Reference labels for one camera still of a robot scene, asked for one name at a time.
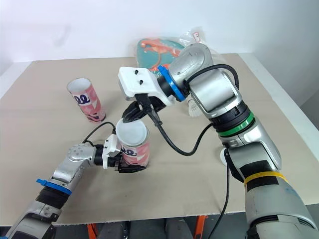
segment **plastic bag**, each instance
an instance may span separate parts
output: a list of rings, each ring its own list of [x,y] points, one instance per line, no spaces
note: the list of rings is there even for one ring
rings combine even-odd
[[[203,43],[204,32],[201,27],[193,28],[191,31],[178,37],[150,37],[141,39],[137,44],[136,59],[138,67],[148,68],[156,76],[160,76],[157,69],[159,65],[169,67],[170,63],[179,56],[181,50],[192,43]],[[223,64],[226,61],[216,51],[209,49],[214,63]]]

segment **table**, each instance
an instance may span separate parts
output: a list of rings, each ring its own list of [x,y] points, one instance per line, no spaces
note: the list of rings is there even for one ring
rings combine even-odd
[[[318,203],[316,158],[241,57],[224,57],[238,72],[245,103],[277,145],[282,173],[305,204]],[[134,58],[37,61],[20,75],[0,104],[0,225],[15,222],[42,188],[36,179],[49,178],[68,148],[96,126],[80,112],[66,84],[74,78],[89,78],[107,111],[107,120],[116,123],[129,104],[118,86],[118,68],[135,65]],[[209,123],[204,116],[189,117],[186,103],[166,108],[159,115],[169,136],[184,150],[193,148]],[[167,145],[151,120],[143,121],[151,133],[147,170],[119,174],[113,168],[88,168],[57,224],[220,213],[226,168],[219,159],[222,146],[216,132],[209,130],[197,153],[184,157]],[[110,127],[104,126],[92,140],[104,140],[110,133]],[[244,187],[231,178],[226,212],[240,211],[244,211]]]

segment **paper cup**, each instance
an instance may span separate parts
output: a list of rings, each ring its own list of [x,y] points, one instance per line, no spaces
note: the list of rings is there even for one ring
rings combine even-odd
[[[141,120],[116,124],[116,135],[122,146],[122,158],[127,164],[146,167],[149,163],[149,130]]]
[[[105,119],[105,112],[89,79],[77,78],[70,81],[67,90],[90,122],[101,122]]]

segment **white cup rim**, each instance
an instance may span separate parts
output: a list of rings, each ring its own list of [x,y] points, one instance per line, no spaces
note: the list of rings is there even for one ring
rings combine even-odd
[[[91,85],[91,81],[87,78],[76,78],[70,81],[67,85],[69,92],[83,92]]]
[[[147,128],[140,119],[130,123],[123,123],[120,119],[116,124],[116,135],[121,143],[136,146],[147,138]]]

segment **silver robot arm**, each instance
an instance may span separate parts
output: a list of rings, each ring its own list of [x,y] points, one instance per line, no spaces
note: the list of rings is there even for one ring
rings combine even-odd
[[[54,238],[55,227],[51,223],[59,218],[63,205],[81,179],[84,169],[94,165],[95,154],[96,147],[88,144],[71,147],[49,180],[37,180],[44,188],[4,238]]]
[[[134,173],[145,169],[142,166],[127,165],[122,161],[121,146],[115,134],[111,134],[104,145],[72,146],[65,159],[58,165],[52,177],[40,180],[44,188],[27,207],[16,223],[1,239],[51,239],[55,235],[56,222],[61,209],[89,166],[114,167],[120,173]]]
[[[121,89],[127,99],[136,99],[124,111],[124,121],[149,115],[160,129],[157,112],[191,94],[218,133],[232,175],[245,185],[247,237],[319,238],[301,198],[279,172],[281,157],[275,144],[231,78],[219,69],[232,68],[212,65],[207,46],[197,43],[182,50],[168,69],[159,67],[158,79],[147,69],[121,67]]]

